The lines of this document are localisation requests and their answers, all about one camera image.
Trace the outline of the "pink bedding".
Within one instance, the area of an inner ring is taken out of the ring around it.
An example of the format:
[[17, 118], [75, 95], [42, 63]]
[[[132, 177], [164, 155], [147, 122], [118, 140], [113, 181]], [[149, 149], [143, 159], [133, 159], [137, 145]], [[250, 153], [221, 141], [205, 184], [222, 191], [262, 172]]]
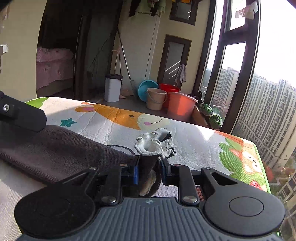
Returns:
[[37, 48], [36, 89], [73, 78], [74, 54], [65, 48]]

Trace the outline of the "far green knitted shoe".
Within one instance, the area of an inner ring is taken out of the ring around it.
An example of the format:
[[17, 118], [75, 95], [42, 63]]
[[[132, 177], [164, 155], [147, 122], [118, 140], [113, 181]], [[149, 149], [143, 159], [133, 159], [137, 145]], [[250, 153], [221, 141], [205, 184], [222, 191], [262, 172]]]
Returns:
[[204, 115], [204, 116], [212, 116], [214, 114], [213, 109], [210, 107], [210, 105], [208, 104], [203, 104], [200, 107], [200, 112]]

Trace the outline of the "blue plastic basin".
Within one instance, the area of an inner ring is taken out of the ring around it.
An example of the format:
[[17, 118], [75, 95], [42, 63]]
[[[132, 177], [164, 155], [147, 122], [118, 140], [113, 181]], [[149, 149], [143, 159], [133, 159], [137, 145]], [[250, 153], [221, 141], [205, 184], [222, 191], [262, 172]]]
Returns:
[[141, 101], [146, 102], [147, 101], [147, 89], [148, 88], [158, 88], [159, 85], [153, 81], [153, 80], [144, 80], [139, 86], [138, 86], [138, 97]]

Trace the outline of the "red plastic bucket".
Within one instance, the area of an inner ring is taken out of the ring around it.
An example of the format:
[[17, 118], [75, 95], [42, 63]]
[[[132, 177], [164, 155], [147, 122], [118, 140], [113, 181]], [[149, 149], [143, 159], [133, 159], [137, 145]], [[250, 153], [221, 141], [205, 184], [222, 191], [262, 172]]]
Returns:
[[169, 100], [170, 100], [170, 93], [172, 92], [180, 92], [180, 88], [170, 84], [160, 83], [159, 88], [167, 92], [166, 101], [163, 103], [163, 108], [168, 108]]

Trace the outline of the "orange plastic bucket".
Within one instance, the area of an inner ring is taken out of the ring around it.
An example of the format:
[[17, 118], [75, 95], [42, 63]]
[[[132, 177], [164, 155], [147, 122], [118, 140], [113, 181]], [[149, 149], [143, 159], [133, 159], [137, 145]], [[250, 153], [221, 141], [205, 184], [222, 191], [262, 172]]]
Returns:
[[198, 102], [198, 100], [194, 97], [180, 92], [171, 92], [167, 115], [171, 119], [188, 122], [196, 102]]

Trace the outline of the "cartoon animal play mat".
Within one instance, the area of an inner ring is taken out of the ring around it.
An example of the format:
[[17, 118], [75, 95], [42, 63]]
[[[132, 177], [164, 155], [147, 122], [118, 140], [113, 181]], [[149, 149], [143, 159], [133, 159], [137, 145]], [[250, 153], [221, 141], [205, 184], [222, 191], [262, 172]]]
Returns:
[[137, 155], [165, 154], [170, 163], [209, 166], [269, 192], [257, 147], [251, 141], [157, 115], [60, 97], [28, 105], [43, 110], [38, 133], [1, 123], [1, 240], [20, 231], [16, 203], [25, 195], [89, 167], [105, 170], [135, 163]]

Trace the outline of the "dark grey fleece pants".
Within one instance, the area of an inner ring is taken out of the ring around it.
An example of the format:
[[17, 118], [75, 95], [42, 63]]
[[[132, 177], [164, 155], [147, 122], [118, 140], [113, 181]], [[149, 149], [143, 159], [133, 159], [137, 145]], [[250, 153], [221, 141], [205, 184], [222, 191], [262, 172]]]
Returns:
[[138, 161], [138, 192], [152, 196], [159, 188], [159, 159], [176, 155], [171, 132], [158, 128], [136, 139], [137, 155], [95, 142], [60, 126], [46, 126], [36, 133], [18, 126], [1, 125], [1, 159], [45, 184], [56, 183], [90, 167], [105, 173], [120, 163]]

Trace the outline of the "hanging laundry clothes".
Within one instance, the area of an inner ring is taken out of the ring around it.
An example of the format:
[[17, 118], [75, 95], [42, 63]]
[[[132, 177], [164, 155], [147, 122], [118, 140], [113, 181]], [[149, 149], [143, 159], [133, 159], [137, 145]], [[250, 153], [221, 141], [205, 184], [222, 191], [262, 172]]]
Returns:
[[151, 16], [164, 14], [168, 2], [171, 2], [170, 20], [195, 21], [198, 5], [201, 1], [131, 1], [128, 16], [135, 16], [135, 14], [148, 14]]

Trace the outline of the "white mop bucket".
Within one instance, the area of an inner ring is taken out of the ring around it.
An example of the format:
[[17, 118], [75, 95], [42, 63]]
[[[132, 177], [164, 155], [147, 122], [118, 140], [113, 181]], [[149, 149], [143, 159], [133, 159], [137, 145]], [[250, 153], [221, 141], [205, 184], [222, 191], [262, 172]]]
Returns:
[[108, 74], [105, 77], [104, 99], [106, 102], [118, 102], [122, 85], [122, 75]]

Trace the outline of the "grey hanging rag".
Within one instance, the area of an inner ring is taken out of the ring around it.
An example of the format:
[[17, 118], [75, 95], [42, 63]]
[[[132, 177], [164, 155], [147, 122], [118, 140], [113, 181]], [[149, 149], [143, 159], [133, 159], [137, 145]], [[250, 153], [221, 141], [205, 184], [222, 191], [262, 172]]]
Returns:
[[175, 86], [178, 88], [181, 88], [183, 82], [186, 82], [186, 65], [185, 64], [180, 65], [174, 80]]

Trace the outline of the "white cordless vacuum cleaner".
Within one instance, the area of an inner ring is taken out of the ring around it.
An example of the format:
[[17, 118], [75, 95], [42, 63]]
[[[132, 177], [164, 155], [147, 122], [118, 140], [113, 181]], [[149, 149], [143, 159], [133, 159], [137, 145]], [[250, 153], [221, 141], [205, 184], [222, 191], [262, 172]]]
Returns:
[[7, 44], [0, 45], [0, 73], [2, 72], [3, 68], [3, 55], [6, 54], [9, 50]]

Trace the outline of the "beige plastic bucket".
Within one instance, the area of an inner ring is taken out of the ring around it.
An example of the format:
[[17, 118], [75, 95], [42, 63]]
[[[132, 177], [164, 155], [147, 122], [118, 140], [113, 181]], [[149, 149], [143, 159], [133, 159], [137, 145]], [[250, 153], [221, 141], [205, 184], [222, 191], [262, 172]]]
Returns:
[[168, 93], [158, 88], [147, 89], [147, 108], [150, 110], [161, 110], [166, 102]]

